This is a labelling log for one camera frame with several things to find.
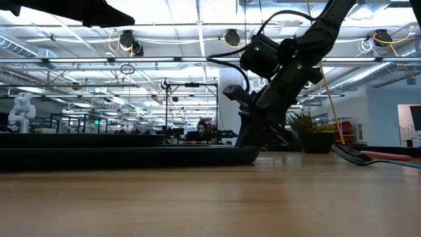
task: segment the wooden table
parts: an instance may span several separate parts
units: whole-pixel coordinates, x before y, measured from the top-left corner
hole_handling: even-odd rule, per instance
[[[335,155],[0,176],[0,236],[421,236],[421,172]]]

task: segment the black tray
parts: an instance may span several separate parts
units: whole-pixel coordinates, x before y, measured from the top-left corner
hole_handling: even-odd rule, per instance
[[[164,138],[150,134],[0,134],[0,148],[156,147]]]
[[[0,148],[1,172],[250,165],[255,147]]]

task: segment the black cable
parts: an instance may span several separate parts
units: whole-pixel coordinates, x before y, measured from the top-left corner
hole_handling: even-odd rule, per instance
[[[230,66],[232,68],[237,69],[243,75],[243,77],[245,79],[245,91],[247,91],[247,93],[250,91],[250,81],[249,81],[249,78],[247,77],[247,75],[244,73],[244,70],[243,69],[241,69],[237,65],[233,65],[232,63],[227,63],[227,62],[224,62],[224,61],[219,61],[219,60],[216,60],[216,59],[212,59],[212,56],[213,55],[206,57],[206,60],[208,60],[209,62],[212,62],[212,63],[217,63],[217,64],[220,64],[220,65]]]
[[[264,29],[264,27],[275,17],[275,16],[278,16],[278,15],[280,15],[280,14],[294,14],[294,15],[297,15],[297,16],[302,16],[302,17],[304,17],[304,18],[306,18],[307,20],[309,20],[309,21],[315,21],[315,20],[317,20],[316,18],[313,18],[313,17],[311,17],[311,16],[309,16],[309,15],[307,15],[307,14],[304,14],[304,13],[300,13],[300,12],[297,12],[297,11],[293,11],[293,10],[283,10],[283,11],[278,11],[277,13],[274,13],[272,16],[270,16],[269,18],[268,18],[268,20],[265,20],[264,21],[264,23],[263,23],[263,25],[260,27],[260,29],[258,30],[258,32],[257,32],[257,34],[256,34],[256,36],[258,36],[259,34],[261,34],[262,33],[262,31],[263,31],[263,29]]]
[[[260,7],[260,18],[262,20],[262,24],[263,24],[263,12],[262,12],[262,1],[259,0],[259,7]]]
[[[307,20],[310,20],[310,21],[315,21],[315,20],[317,20],[316,18],[313,18],[313,17],[311,17],[311,16],[309,16],[309,15],[307,15],[307,14],[304,14],[304,13],[300,13],[300,12],[298,12],[298,11],[293,11],[293,10],[283,10],[283,11],[278,11],[278,12],[276,12],[276,13],[274,13],[268,20],[266,20],[263,24],[262,24],[262,26],[260,27],[260,29],[259,29],[259,31],[257,32],[257,34],[256,34],[256,36],[258,36],[259,34],[261,34],[262,33],[262,31],[263,31],[263,29],[264,29],[264,27],[275,17],[275,16],[278,16],[278,15],[280,15],[280,14],[294,14],[294,15],[297,15],[297,16],[302,16],[302,17],[304,17],[304,18],[306,18]],[[243,77],[244,77],[244,79],[245,79],[245,84],[246,84],[246,87],[245,87],[245,91],[247,92],[247,93],[249,93],[249,91],[250,91],[250,81],[249,81],[249,78],[247,77],[247,75],[246,75],[246,73],[244,73],[244,71],[243,71],[243,69],[241,69],[241,68],[239,68],[238,66],[236,66],[236,65],[233,65],[232,63],[227,63],[227,62],[224,62],[224,61],[219,61],[219,60],[216,60],[216,59],[213,59],[213,58],[215,58],[215,57],[225,57],[225,56],[230,56],[230,55],[235,55],[235,54],[237,54],[237,53],[241,53],[242,51],[244,51],[245,49],[247,48],[247,44],[246,44],[246,46],[244,46],[243,48],[241,48],[241,49],[238,49],[238,50],[235,50],[235,51],[232,51],[232,52],[229,52],[229,53],[221,53],[221,54],[217,54],[217,55],[209,55],[208,57],[206,57],[206,60],[207,61],[209,61],[209,62],[212,62],[212,63],[217,63],[217,64],[220,64],[220,65],[225,65],[225,66],[230,66],[230,67],[232,67],[232,68],[234,68],[234,69],[236,69],[236,70],[238,70],[242,75],[243,75]]]

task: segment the humanoid robot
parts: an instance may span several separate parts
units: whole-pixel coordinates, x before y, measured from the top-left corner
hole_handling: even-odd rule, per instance
[[[12,111],[9,113],[9,127],[16,130],[17,124],[20,125],[20,133],[28,133],[29,120],[35,118],[36,108],[31,105],[30,100],[32,94],[28,92],[20,92],[18,97],[14,99]]]

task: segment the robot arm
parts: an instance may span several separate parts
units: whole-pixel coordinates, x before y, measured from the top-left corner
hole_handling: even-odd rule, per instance
[[[296,39],[285,39],[280,45],[260,34],[262,28],[259,30],[245,48],[240,66],[267,78],[269,85],[251,95],[236,85],[228,86],[223,91],[224,95],[241,105],[241,128],[235,146],[261,147],[264,145],[261,138],[266,137],[269,131],[288,144],[288,135],[284,129],[285,114],[291,105],[297,103],[295,98],[308,81],[314,84],[321,81],[320,69],[313,66],[332,50],[341,23],[355,2],[356,0],[329,0],[304,35]],[[410,2],[419,21],[421,2]]]

